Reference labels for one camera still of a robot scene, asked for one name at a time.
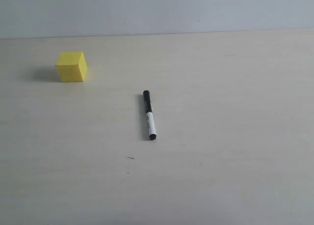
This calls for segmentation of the black and white marker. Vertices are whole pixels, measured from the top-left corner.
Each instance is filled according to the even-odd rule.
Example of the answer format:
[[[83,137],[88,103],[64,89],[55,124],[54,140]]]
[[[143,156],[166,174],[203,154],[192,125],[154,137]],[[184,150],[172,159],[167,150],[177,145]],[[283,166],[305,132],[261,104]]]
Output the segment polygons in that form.
[[[157,137],[157,133],[156,133],[155,121],[154,121],[153,112],[152,112],[150,92],[148,90],[143,91],[143,99],[144,99],[144,104],[145,104],[149,139],[155,140]]]

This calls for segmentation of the yellow cube block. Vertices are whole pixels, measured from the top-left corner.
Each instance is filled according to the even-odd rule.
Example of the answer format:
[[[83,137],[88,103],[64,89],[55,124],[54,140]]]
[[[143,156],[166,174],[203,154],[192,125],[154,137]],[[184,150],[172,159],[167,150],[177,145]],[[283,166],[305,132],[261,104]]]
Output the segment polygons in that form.
[[[88,70],[83,51],[61,52],[55,67],[61,82],[84,82]]]

